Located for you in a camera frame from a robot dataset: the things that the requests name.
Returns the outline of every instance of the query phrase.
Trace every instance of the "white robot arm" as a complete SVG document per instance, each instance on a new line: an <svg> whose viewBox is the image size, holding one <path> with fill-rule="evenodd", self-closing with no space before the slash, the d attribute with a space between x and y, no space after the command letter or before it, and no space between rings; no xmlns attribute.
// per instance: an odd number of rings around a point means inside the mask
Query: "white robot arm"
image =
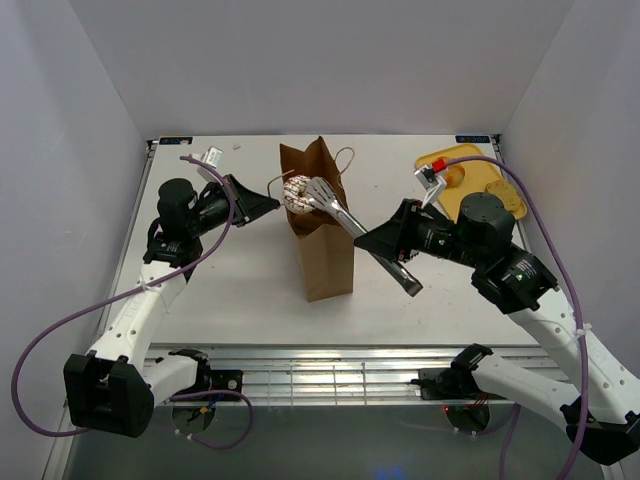
<svg viewBox="0 0 640 480"><path fill-rule="evenodd" d="M435 379L414 383L449 398L486 392L513 400L558 425L573 441L581 404L578 338L585 336L589 402L581 451L610 465L638 450L640 380L590 328L577 331L573 310L555 277L537 257L511 242L515 219L501 200L487 193L470 194L455 223L431 204L444 188L444 168L434 164L416 171L427 188L425 200L403 200L389 221L358 237L355 246L388 260L408 261L424 252L473 268L472 285L524 328L570 383L517 367L475 344Z"/></svg>
<svg viewBox="0 0 640 480"><path fill-rule="evenodd" d="M235 226L280 206L277 200L246 189L233 175L224 181L233 193ZM208 360L198 351L172 352L150 367L144 360L167 310L193 273L185 267L202 254L200 236L229 218L231 205L223 188L210 182L198 195L185 179L172 179L160 187L159 218L149 229L137 282L142 291L126 300L86 355L71 355L65 364L74 425L137 437L147 428L155 406L178 392L211 389Z"/></svg>

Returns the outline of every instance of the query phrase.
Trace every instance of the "white table surface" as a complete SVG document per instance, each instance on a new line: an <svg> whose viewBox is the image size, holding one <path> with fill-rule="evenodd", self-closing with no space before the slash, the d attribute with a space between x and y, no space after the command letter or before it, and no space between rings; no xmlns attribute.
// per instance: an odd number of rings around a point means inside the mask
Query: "white table surface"
<svg viewBox="0 0 640 480"><path fill-rule="evenodd" d="M191 145L158 146L126 251L117 292L136 281L146 234L157 217L158 187L175 177L200 191L205 181L180 155L210 145L224 151L221 173L264 193L280 173L279 144L304 150L316 136L194 137ZM368 228L386 221L405 197L422 198L416 158L454 146L451 135L326 135L329 150L357 156L343 183L351 212ZM489 144L478 144L495 157ZM339 163L349 158L341 155ZM278 196L280 181L272 191ZM221 229L203 237L205 250ZM407 264L424 289L411 298L369 256L356 249L354 293L307 303L284 208L242 229L199 266L154 337L161 344L212 345L531 345L535 341L471 286L471 269L421 254ZM118 306L111 309L111 321Z"/></svg>

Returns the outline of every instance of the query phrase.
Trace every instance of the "wire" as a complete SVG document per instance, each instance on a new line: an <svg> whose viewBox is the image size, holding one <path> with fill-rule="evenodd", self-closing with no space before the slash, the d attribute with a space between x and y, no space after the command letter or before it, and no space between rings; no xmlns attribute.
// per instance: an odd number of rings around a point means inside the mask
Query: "wire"
<svg viewBox="0 0 640 480"><path fill-rule="evenodd" d="M222 230L222 233L220 234L220 236L218 237L218 240L216 241L216 243L209 249L207 250L205 253L202 254L202 256L196 260L194 260L193 262L191 262L190 264L188 264L185 267L179 268L178 270L175 270L174 272L171 272L168 275L165 275L164 277L160 277L157 278L149 283L147 283L147 287L154 287L162 282L166 282L167 280L170 280L174 277L177 277L178 275L182 275L185 272L188 272L189 270L194 269L197 265L199 265L200 263L204 262L213 252L215 252L220 245L222 244L222 241L225 239L225 237L227 236L227 233L229 233L229 229L231 228L232 222L233 222L233 216L235 213L235 196L233 194L233 191L231 190L231 187L227 184L227 182L224 180L224 178L222 177L222 175L220 175L215 168L211 167L210 165L207 165L205 163L202 163L198 160L195 160L191 157L180 157L180 160L185 160L189 163L192 163L194 165L197 165L199 167L204 168L205 170L207 170L208 172L210 172L215 178L216 180L218 180L218 182L220 182L220 184L224 187L224 193L227 197L227 199L229 200L229 216L227 217L227 223L224 226L224 229ZM62 320L57 321L56 323L54 323L53 325L49 326L48 328L46 328L45 330L43 330L42 332L40 332L33 340L31 340L31 342L26 346L26 348L24 349L24 351L22 352L22 354L20 354L20 357L18 358L18 361L16 362L16 366L13 369L13 374L11 376L11 401L13 402L13 406L16 410L16 413L18 414L18 416L20 417L20 420L22 420L22 422L29 427L31 430L33 430L34 432L40 434L40 435L44 435L45 437L70 437L73 435L78 435L80 433L84 433L87 430L89 430L88 428L78 428L76 430L70 430L68 432L55 432L52 430L47 430L45 428L42 428L38 425L36 425L30 418L29 416L26 414L26 412L24 411L24 408L22 406L22 403L20 402L20 396L18 395L18 380L20 379L20 372L22 370L22 367L24 365L24 362L26 361L27 357L29 356L29 354L33 351L33 349L36 347L36 345L38 345L38 343L40 343L40 341L45 338L47 335L49 335L51 332L53 332L54 330L57 330L58 328L62 327L63 325L66 325L67 323L82 317L83 315L86 315L87 313L91 313L94 312L96 310L98 310L99 308L103 308L106 307L107 305L111 305L112 303L115 303L119 300L123 300L127 297L130 297L132 295L136 295L140 292L143 291L143 287L136 287L133 288L131 290L128 290L126 292L123 292L119 295L116 295L114 297L111 298L107 298L106 300L102 300L101 302L98 302L94 305L91 305L90 307L87 308L83 308L82 310L77 311L76 313L72 313L71 315L64 317Z"/></svg>
<svg viewBox="0 0 640 480"><path fill-rule="evenodd" d="M549 247L549 251L551 252L551 256L553 257L556 265L558 265L558 269L560 270L560 274L564 279L567 289L569 290L569 297L571 298L571 303L573 304L573 310L575 313L575 322L577 329L584 330L584 320L582 317L582 309L580 308L580 300L578 299L578 293L576 292L575 287L573 286L573 282L571 281L571 277L569 276L569 272L562 263L560 259L560 254L558 250L556 250L553 241L551 240L551 235L549 235L549 231L547 230L546 225L542 221L542 217L540 212L536 208L533 199L531 198L531 194L527 190L527 187L524 185L524 182L518 177L518 175L507 165L498 162L496 159L491 157L485 157L482 155L472 155L468 157L460 157L454 160L447 162L447 166L456 165L458 163L469 162L472 160L481 160L485 162L492 163L496 165L498 168L503 169L507 172L511 178L518 184L522 194L524 195L529 208L531 209L531 213L533 214L536 222L538 223L538 227L540 228L540 232L542 232L542 236L544 237L547 246ZM573 441L573 445L571 447L571 451L567 457L567 460L560 470L560 473L556 477L557 480L564 480L571 472L576 459L578 458L578 454L580 453L580 446L582 445L582 440L584 439L584 433L587 428L587 415L589 413L589 356L587 354L587 340L586 336L581 335L578 337L578 346L580 348L580 363L581 363L581 371L580 371L580 416L578 420L578 431L576 432L576 438Z"/></svg>
<svg viewBox="0 0 640 480"><path fill-rule="evenodd" d="M240 435L236 440L226 445L218 445L205 438L196 437L195 435L187 434L185 436L190 440L194 440L200 443L201 445L205 445L206 447L212 448L214 450L231 450L232 448L237 447L240 443L242 443L242 441L245 438L247 438L247 436L249 436L249 434L251 433L251 430L253 429L254 411L253 411L253 405L251 404L251 401L244 394L240 392L236 392L234 390L208 390L205 392L184 393L182 395L174 395L173 397L171 397L171 401L178 402L180 400L192 400L194 398L200 398L203 395L231 395L232 397L240 398L244 403L247 404L247 407L249 408L249 422L247 423L247 428L244 429L244 432L242 432L242 435Z"/></svg>
<svg viewBox="0 0 640 480"><path fill-rule="evenodd" d="M504 440L502 440L502 448L500 449L500 480L506 480L506 469L507 469L507 450L509 449L509 444L511 443L511 438L513 437L513 432L516 429L516 424L518 423L518 417L520 416L520 410L522 407L517 403L513 406L511 410L511 424L509 425L509 430L507 430L507 434L504 436Z"/></svg>

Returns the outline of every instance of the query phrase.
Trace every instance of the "white clamp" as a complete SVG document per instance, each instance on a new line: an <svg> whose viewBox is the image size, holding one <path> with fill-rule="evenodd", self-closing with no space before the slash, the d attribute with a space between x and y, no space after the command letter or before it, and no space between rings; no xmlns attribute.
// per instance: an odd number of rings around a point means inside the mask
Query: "white clamp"
<svg viewBox="0 0 640 480"><path fill-rule="evenodd" d="M576 338L584 337L587 335L587 332L591 330L592 326L590 323L585 323L584 328L576 328Z"/></svg>

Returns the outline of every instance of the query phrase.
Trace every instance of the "yellow plate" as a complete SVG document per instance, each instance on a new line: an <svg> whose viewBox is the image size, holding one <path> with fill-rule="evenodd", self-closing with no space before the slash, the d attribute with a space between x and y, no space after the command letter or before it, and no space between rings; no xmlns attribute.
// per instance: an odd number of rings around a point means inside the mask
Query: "yellow plate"
<svg viewBox="0 0 640 480"><path fill-rule="evenodd" d="M455 147L440 150L439 152L435 153L430 153L429 155L424 155L416 160L415 166L416 169L418 169L423 165L428 165L435 162L439 158L450 160L453 158L466 157L469 155L484 154L475 145L471 143L462 143L460 145L456 145ZM488 162L474 160L463 163L462 167L464 167L465 171L464 180L462 180L462 183L457 187L447 188L438 198L438 201L442 205L442 208L444 208L444 211L447 212L447 215L449 215L449 218L451 218L453 221L456 221L458 219L460 202L462 202L462 199L464 197L466 197L470 193L484 192L487 183L502 179L502 175L500 175L500 172L498 172L498 170ZM514 217L516 217L516 219L524 217L527 213L527 207L524 202L515 212L512 213Z"/></svg>

